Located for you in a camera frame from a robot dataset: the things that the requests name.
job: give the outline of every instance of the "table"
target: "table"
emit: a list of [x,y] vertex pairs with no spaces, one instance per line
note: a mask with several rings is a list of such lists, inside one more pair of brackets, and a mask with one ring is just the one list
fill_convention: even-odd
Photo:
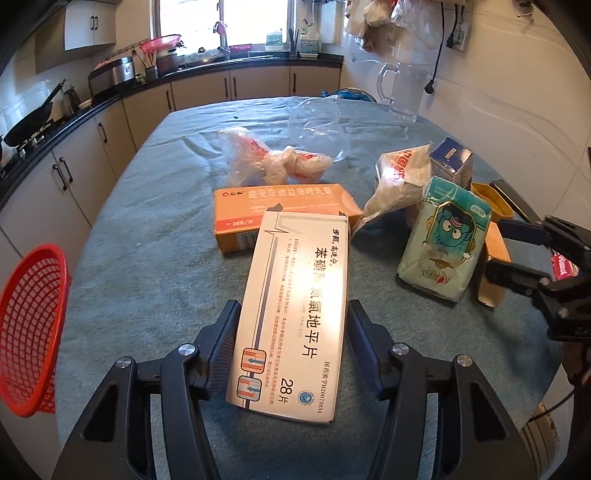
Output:
[[[62,444],[118,357],[161,358],[213,323],[227,299],[242,300],[252,253],[223,257],[212,232],[212,193],[225,186],[228,172],[217,131],[247,127],[271,148],[283,149],[290,143],[290,110],[301,100],[227,102],[172,113],[124,172],[73,276],[57,361]],[[352,150],[323,181],[341,183],[360,206],[374,192],[374,165],[382,153],[438,144],[446,136],[423,118],[410,127],[399,125],[384,106],[337,104]],[[478,157],[474,169],[475,181],[500,178]],[[544,319],[525,297],[508,293],[493,312],[469,291],[453,306],[405,286],[396,269],[409,233],[404,218],[393,213],[354,237],[349,298],[360,299],[370,318],[423,355],[472,356],[521,427],[554,377],[560,345],[547,340]],[[542,247],[509,242],[509,250],[516,262],[550,269]],[[336,419],[329,426],[248,412],[223,396],[202,407],[223,479],[366,479],[386,403],[366,390],[347,342]],[[420,478],[431,476],[434,408],[430,398]],[[152,425],[158,478],[169,478],[159,401],[152,406]]]

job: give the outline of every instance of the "kitchen cabinet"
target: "kitchen cabinet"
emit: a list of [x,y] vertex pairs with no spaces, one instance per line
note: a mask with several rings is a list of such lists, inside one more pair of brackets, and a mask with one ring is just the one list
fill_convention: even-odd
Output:
[[252,67],[230,71],[233,100],[290,95],[290,68]]
[[121,101],[114,103],[97,113],[93,120],[88,120],[88,122],[93,121],[103,143],[103,148],[109,157],[111,167],[119,178],[136,152],[123,103]]
[[10,278],[12,271],[21,261],[21,256],[0,231],[0,292]]
[[64,49],[116,43],[115,6],[79,0],[66,6]]
[[22,256],[42,244],[58,245],[74,271],[90,225],[72,191],[63,190],[53,153],[41,160],[0,210],[0,228]]
[[332,67],[290,67],[290,95],[319,97],[322,91],[339,89],[340,69]]
[[54,149],[68,189],[91,225],[117,182],[96,124],[86,121]]
[[197,75],[173,82],[171,86],[177,110],[231,100],[228,72]]
[[116,6],[92,2],[95,7],[95,45],[117,43],[115,35]]
[[73,1],[43,22],[35,33],[36,73],[92,57],[116,43],[116,5]]
[[138,150],[160,122],[175,110],[169,83],[124,98],[123,106]]

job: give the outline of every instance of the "barcode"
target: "barcode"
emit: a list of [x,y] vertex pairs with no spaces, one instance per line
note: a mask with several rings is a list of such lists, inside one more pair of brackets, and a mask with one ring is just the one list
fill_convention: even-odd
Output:
[[250,250],[255,248],[258,231],[237,233],[236,236],[238,237],[238,248],[240,250]]

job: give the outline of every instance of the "red plastic basket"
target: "red plastic basket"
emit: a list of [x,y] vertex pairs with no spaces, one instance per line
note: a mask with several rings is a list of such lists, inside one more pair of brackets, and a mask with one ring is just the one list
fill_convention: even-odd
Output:
[[0,395],[20,417],[55,413],[57,350],[70,277],[66,256],[42,245],[18,264],[0,300]]

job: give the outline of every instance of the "wok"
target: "wok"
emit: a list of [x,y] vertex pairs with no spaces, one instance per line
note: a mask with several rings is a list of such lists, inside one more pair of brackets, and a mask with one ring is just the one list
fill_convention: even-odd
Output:
[[40,107],[28,113],[19,123],[10,129],[10,132],[4,137],[4,143],[6,145],[9,147],[19,147],[47,123],[51,115],[51,108],[53,107],[52,100],[64,86],[65,82],[66,80],[64,79],[58,83]]

